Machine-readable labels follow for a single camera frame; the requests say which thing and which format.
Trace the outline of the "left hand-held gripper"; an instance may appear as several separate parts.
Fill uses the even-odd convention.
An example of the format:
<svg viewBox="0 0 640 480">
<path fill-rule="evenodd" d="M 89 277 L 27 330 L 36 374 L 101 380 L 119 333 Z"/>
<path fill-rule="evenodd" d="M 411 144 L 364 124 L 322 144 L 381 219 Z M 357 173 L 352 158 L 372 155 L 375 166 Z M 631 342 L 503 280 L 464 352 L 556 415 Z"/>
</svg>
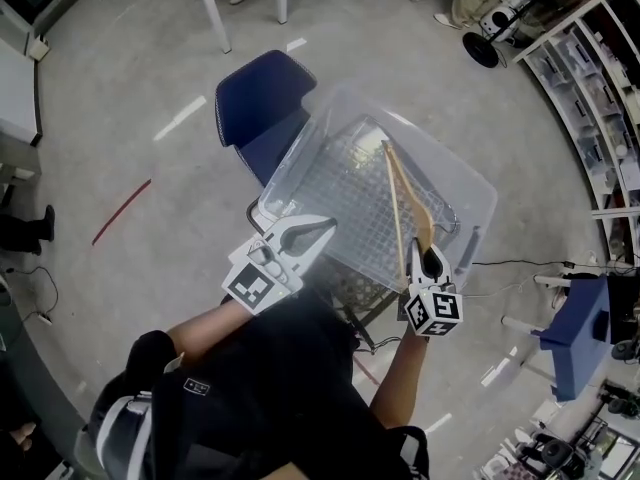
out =
<svg viewBox="0 0 640 480">
<path fill-rule="evenodd" d="M 335 230 L 332 217 L 281 218 L 265 232 L 265 241 L 247 241 L 229 255 L 231 268 L 222 288 L 251 315 L 266 311 L 303 288 L 293 270 L 307 270 Z"/>
</svg>

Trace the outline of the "clear plastic storage bin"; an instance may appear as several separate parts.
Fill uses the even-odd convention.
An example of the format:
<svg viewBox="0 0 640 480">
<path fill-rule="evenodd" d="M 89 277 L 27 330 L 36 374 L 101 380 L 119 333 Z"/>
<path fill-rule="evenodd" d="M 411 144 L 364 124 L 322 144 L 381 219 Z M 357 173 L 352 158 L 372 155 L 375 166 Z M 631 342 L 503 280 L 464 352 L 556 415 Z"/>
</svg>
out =
<svg viewBox="0 0 640 480">
<path fill-rule="evenodd" d="M 404 191 L 389 181 L 386 144 L 429 210 L 434 243 L 462 287 L 495 210 L 495 188 L 428 133 L 348 86 L 311 114 L 261 194 L 260 214 L 271 222 L 298 214 L 335 219 L 325 255 L 400 291 L 398 253 L 416 223 Z"/>
</svg>

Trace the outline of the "white speaker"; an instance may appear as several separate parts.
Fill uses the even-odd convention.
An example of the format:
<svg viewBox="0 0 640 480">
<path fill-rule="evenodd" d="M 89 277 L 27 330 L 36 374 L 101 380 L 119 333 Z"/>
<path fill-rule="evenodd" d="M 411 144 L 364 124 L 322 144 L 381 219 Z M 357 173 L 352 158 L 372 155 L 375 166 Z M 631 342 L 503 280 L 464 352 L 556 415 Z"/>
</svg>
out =
<svg viewBox="0 0 640 480">
<path fill-rule="evenodd" d="M 499 5 L 486 13 L 480 20 L 480 28 L 486 38 L 495 36 L 495 42 L 504 42 L 510 38 L 519 24 L 517 11 L 510 7 Z"/>
</svg>

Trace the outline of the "person's left forearm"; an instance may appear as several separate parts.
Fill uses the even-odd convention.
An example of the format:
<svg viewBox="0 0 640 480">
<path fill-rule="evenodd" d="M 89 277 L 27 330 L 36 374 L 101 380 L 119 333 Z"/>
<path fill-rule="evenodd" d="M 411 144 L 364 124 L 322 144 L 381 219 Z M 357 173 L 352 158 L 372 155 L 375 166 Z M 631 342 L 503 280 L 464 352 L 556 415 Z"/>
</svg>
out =
<svg viewBox="0 0 640 480">
<path fill-rule="evenodd" d="M 252 318 L 244 306 L 231 299 L 174 326 L 167 334 L 177 355 L 187 362 L 194 362 Z"/>
</svg>

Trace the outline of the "person's black clothing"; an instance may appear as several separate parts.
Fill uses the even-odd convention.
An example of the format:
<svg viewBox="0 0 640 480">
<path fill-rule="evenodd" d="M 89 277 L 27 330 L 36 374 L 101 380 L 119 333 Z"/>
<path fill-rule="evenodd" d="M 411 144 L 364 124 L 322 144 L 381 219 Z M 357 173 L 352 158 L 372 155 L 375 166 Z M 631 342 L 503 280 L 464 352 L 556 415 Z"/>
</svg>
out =
<svg viewBox="0 0 640 480">
<path fill-rule="evenodd" d="M 88 433 L 109 480 L 430 480 L 424 431 L 379 422 L 353 383 L 356 334 L 315 293 L 198 361 L 169 330 L 141 335 L 94 404 Z"/>
</svg>

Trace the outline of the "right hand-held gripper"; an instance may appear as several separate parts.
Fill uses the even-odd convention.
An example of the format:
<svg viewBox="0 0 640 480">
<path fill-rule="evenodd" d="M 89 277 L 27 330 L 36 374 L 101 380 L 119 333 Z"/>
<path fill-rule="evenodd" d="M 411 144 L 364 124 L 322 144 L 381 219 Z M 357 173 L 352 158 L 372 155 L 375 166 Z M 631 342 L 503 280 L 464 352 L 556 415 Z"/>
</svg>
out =
<svg viewBox="0 0 640 480">
<path fill-rule="evenodd" d="M 432 256 L 434 280 L 451 282 L 450 263 L 436 245 L 432 246 Z M 462 295 L 451 283 L 419 286 L 417 283 L 422 283 L 424 276 L 423 257 L 419 240 L 413 238 L 407 264 L 407 276 L 413 284 L 409 286 L 409 300 L 403 306 L 404 313 L 417 336 L 445 336 L 463 322 Z"/>
</svg>

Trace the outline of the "black lattice crate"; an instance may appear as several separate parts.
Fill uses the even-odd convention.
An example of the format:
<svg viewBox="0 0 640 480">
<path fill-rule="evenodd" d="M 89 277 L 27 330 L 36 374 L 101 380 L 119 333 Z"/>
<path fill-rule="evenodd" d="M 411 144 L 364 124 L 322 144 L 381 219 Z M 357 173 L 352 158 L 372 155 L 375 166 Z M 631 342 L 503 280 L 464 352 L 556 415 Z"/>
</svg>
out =
<svg viewBox="0 0 640 480">
<path fill-rule="evenodd" d="M 319 223 L 302 225 L 299 220 L 295 216 L 285 221 L 295 224 L 294 230 L 285 234 L 285 252 L 295 260 L 315 251 L 318 244 L 327 246 L 337 237 L 337 222 L 331 218 L 324 217 Z M 356 326 L 369 325 L 388 307 L 396 305 L 399 298 L 396 292 L 333 258 L 326 247 L 300 273 L 300 277 L 306 288 L 314 290 Z"/>
</svg>

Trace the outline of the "person's right forearm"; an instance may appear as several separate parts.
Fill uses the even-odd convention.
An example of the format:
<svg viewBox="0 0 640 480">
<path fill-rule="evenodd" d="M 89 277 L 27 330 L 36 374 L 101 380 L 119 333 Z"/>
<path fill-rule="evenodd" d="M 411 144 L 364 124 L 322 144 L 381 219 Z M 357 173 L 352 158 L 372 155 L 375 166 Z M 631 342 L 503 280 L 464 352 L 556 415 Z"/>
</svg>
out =
<svg viewBox="0 0 640 480">
<path fill-rule="evenodd" d="M 385 428 L 410 423 L 428 345 L 426 337 L 416 335 L 410 326 L 407 327 L 370 404 L 371 411 Z"/>
</svg>

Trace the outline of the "blue table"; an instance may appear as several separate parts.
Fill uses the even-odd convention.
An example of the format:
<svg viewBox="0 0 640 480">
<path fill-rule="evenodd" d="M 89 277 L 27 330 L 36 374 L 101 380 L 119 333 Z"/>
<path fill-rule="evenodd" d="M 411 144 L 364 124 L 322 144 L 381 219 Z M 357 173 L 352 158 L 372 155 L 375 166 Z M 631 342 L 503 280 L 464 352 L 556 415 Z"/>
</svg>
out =
<svg viewBox="0 0 640 480">
<path fill-rule="evenodd" d="M 552 354 L 556 400 L 577 399 L 611 351 L 607 278 L 572 279 L 564 304 L 538 336 L 540 348 Z"/>
</svg>

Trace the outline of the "white shelving rack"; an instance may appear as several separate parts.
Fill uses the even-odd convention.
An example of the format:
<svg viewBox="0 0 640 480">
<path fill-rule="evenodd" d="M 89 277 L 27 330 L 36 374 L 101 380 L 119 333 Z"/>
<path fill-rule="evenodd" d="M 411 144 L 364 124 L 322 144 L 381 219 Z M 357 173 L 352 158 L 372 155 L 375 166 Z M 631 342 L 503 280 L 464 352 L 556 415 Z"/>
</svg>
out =
<svg viewBox="0 0 640 480">
<path fill-rule="evenodd" d="M 571 138 L 608 258 L 640 269 L 640 0 L 589 0 L 513 60 Z"/>
</svg>

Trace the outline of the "blue office chair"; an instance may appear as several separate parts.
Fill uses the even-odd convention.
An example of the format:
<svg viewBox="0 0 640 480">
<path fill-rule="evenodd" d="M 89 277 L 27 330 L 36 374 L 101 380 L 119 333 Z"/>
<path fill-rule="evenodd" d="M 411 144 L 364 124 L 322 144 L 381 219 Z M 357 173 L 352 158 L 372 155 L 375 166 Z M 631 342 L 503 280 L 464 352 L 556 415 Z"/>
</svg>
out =
<svg viewBox="0 0 640 480">
<path fill-rule="evenodd" d="M 216 128 L 265 187 L 307 123 L 304 97 L 315 76 L 280 50 L 270 50 L 223 81 L 215 92 Z"/>
</svg>

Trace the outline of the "black standing fan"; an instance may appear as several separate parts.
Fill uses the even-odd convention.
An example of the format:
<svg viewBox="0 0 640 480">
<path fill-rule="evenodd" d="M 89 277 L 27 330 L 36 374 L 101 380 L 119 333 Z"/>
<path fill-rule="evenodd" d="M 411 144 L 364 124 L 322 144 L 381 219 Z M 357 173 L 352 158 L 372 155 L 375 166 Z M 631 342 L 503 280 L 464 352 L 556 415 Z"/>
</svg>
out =
<svg viewBox="0 0 640 480">
<path fill-rule="evenodd" d="M 512 24 L 514 24 L 528 9 L 535 3 L 535 0 L 529 0 L 525 5 L 517 9 L 508 19 L 504 18 L 499 21 L 500 27 L 490 36 L 484 37 L 475 32 L 467 32 L 462 38 L 462 43 L 466 52 L 478 64 L 485 68 L 495 68 L 500 63 L 505 65 L 500 58 L 499 51 L 493 45 L 494 41 Z"/>
</svg>

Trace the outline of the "wooden clothes hanger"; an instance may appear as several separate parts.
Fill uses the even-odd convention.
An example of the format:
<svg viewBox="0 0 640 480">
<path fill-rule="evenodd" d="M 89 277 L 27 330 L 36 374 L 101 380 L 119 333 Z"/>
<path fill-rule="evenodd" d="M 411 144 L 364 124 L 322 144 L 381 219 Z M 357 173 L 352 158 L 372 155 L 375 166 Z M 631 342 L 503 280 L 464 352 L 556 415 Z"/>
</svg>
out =
<svg viewBox="0 0 640 480">
<path fill-rule="evenodd" d="M 401 190 L 404 192 L 404 194 L 406 195 L 406 199 L 408 200 L 413 219 L 416 224 L 419 244 L 426 250 L 428 250 L 434 243 L 435 224 L 430 211 L 422 204 L 420 199 L 415 194 L 413 187 L 407 175 L 405 174 L 402 163 L 399 160 L 391 142 L 388 140 L 383 141 L 382 147 L 386 159 L 387 174 L 391 193 L 391 206 L 394 216 L 400 286 L 401 290 L 404 290 L 408 287 L 408 281 L 406 274 L 405 247 L 403 243 L 400 210 L 396 192 L 396 181 L 400 182 Z"/>
</svg>

